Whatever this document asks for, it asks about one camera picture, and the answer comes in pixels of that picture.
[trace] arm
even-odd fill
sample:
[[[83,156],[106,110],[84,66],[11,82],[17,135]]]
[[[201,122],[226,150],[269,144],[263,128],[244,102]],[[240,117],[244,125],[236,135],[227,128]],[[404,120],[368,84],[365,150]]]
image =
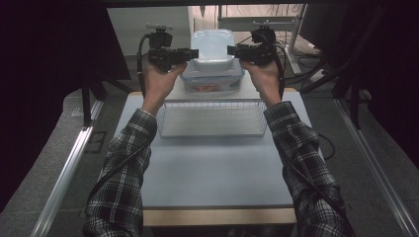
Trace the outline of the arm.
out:
[[[291,102],[281,102],[276,65],[241,64],[268,108],[265,118],[277,148],[284,154],[283,175],[293,198],[298,236],[350,236],[343,218],[289,166],[290,162],[344,208],[339,186],[317,153],[317,133],[299,119]]]
[[[151,154],[149,145],[157,130],[155,116],[185,68],[186,64],[182,64],[163,74],[156,67],[147,66],[144,73],[147,96],[142,109],[135,111],[126,127],[111,141],[100,177],[139,151],[87,203],[85,236],[141,236],[141,186]]]

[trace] dark background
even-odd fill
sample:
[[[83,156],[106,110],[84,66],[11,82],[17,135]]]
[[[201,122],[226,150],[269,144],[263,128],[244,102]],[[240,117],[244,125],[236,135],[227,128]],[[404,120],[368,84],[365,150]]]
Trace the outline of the dark background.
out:
[[[370,110],[419,167],[418,4],[393,1],[359,61]],[[60,1],[0,2],[1,199],[3,209],[37,160],[63,99],[98,72],[128,79],[105,8]]]

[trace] gray floor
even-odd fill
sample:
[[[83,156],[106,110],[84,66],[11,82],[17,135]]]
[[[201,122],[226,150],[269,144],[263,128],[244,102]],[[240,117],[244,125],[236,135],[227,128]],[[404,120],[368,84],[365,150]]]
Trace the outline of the gray floor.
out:
[[[315,63],[307,59],[305,64]],[[127,59],[132,72],[132,81],[124,83],[138,89],[135,63]],[[344,123],[334,103],[330,90],[335,81],[303,94],[303,100],[313,127],[329,137],[336,148],[334,157],[327,165],[342,188],[348,207],[348,215],[358,236],[404,236],[376,180],[367,166],[355,140]],[[299,90],[300,83],[294,85]],[[101,111],[95,132],[106,132],[105,145],[94,153],[97,144],[90,144],[91,151],[83,156],[74,175],[59,212],[51,225],[48,236],[81,236],[84,221],[83,206],[88,192],[96,182],[106,153],[106,143],[115,132],[126,93],[106,84],[109,96]],[[82,127],[82,117],[73,115],[81,108],[79,91],[64,101],[64,112],[34,168],[16,191],[6,209],[0,214],[0,236],[29,236],[40,216],[49,194],[68,157],[71,147]],[[379,126],[369,113],[367,104],[360,105],[362,133],[376,154],[385,173],[401,196],[412,218],[419,222],[419,172],[391,137]],[[330,154],[327,142],[321,142],[323,154]]]

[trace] forearm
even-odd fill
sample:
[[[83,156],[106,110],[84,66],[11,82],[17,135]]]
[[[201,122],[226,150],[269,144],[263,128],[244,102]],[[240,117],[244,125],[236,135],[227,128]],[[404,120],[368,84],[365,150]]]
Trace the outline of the forearm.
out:
[[[317,153],[316,132],[300,121],[291,102],[270,107],[265,117],[283,154],[284,179],[293,198],[299,236],[345,236],[342,217],[288,165],[293,164],[343,208],[339,186]]]
[[[127,126],[110,144],[101,177],[129,155],[138,153],[116,172],[89,200],[86,236],[140,236],[142,201],[140,189],[150,158],[149,144],[156,133],[155,118],[137,110]]]

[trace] plastic box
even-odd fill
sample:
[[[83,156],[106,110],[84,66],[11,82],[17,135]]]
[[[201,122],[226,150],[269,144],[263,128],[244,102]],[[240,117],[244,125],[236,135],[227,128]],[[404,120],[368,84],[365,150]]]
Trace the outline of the plastic box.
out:
[[[191,48],[198,49],[200,56],[189,61],[181,75],[187,92],[239,90],[244,70],[237,58],[227,54],[228,45],[234,45],[234,36],[229,30],[203,30],[192,35]]]

